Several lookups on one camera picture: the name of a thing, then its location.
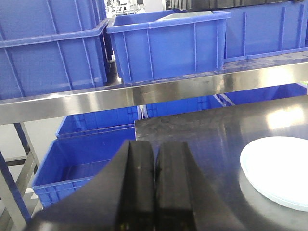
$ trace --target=table surface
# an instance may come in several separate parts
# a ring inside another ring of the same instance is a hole
[[[241,151],[253,140],[308,139],[308,96],[157,117],[136,121],[135,126],[137,140],[150,141],[155,154],[163,142],[188,142],[209,184],[235,217],[229,229],[212,230],[308,231],[307,212],[262,196],[240,166]]]

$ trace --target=white paper plate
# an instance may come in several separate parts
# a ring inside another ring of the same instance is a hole
[[[241,166],[262,195],[308,212],[308,140],[281,136],[255,140],[242,150]]]
[[[196,16],[203,16],[203,15],[209,15],[213,14],[211,11],[199,11],[199,12],[184,12],[184,13],[173,13],[168,16],[165,16],[163,18],[157,19],[157,21],[164,21],[164,20],[170,20],[170,19],[180,19],[180,18],[190,18],[190,17],[196,17]]]

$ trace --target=blue plastic bin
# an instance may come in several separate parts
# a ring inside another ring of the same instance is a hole
[[[287,84],[268,88],[243,90],[225,94],[234,104],[256,103],[300,95],[306,95],[306,88],[299,84]]]
[[[222,107],[222,105],[212,95],[146,105],[149,118],[219,107]]]
[[[104,0],[1,0],[0,41],[94,29]]]
[[[225,61],[306,51],[308,0],[228,9]]]
[[[107,81],[103,30],[0,41],[0,100],[101,87]]]
[[[115,155],[124,140],[135,140],[134,127],[55,140],[32,184],[44,208],[89,182]]]
[[[156,21],[179,10],[113,18],[107,33],[124,83],[214,71],[224,63],[229,12]]]
[[[134,126],[135,120],[141,118],[138,108],[125,107],[101,112],[85,113],[66,116],[56,137],[81,136],[98,132],[122,129]]]

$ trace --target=stainless steel shelf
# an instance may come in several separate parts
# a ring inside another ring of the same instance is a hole
[[[225,64],[222,71],[0,101],[0,125],[307,81],[308,52]]]

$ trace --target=floor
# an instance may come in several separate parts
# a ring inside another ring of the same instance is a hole
[[[62,119],[62,117],[59,117],[25,122],[26,129],[29,133],[32,144],[34,146],[34,150],[40,162],[43,160],[51,141],[56,139],[55,133]],[[0,126],[0,150],[4,158],[25,155],[13,124]],[[21,168],[22,165],[9,167],[14,180],[18,178]],[[35,206],[37,198],[33,196],[33,193],[30,189],[27,190],[27,192],[28,193],[26,193],[24,200],[28,209],[31,210]],[[4,205],[0,200],[0,215],[2,214],[3,210]]]

